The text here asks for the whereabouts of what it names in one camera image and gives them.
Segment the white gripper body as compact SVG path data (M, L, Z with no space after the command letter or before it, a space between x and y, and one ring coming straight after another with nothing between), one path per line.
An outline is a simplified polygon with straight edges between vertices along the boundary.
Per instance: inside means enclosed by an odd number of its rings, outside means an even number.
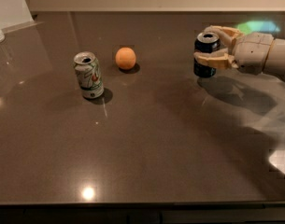
M261 74L273 41L272 35L263 33L251 33L237 39L232 50L237 70L245 74Z

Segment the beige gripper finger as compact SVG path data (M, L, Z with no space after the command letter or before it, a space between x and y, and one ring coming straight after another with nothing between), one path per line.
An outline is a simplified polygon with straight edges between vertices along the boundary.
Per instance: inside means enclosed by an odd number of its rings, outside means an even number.
M240 41L245 36L239 29L227 26L208 26L205 33L217 35L223 47L218 49L218 53L236 54L239 49Z
M196 51L193 56L198 63L207 67L216 69L238 68L235 56L228 49L220 49L211 53Z

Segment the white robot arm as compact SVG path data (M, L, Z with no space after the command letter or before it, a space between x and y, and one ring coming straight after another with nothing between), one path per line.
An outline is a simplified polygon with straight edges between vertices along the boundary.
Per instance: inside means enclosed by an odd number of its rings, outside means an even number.
M285 82L285 39L253 32L245 35L232 27L209 26L205 33L217 35L224 49L211 53L196 50L195 60L217 69L234 68L244 74L267 74Z

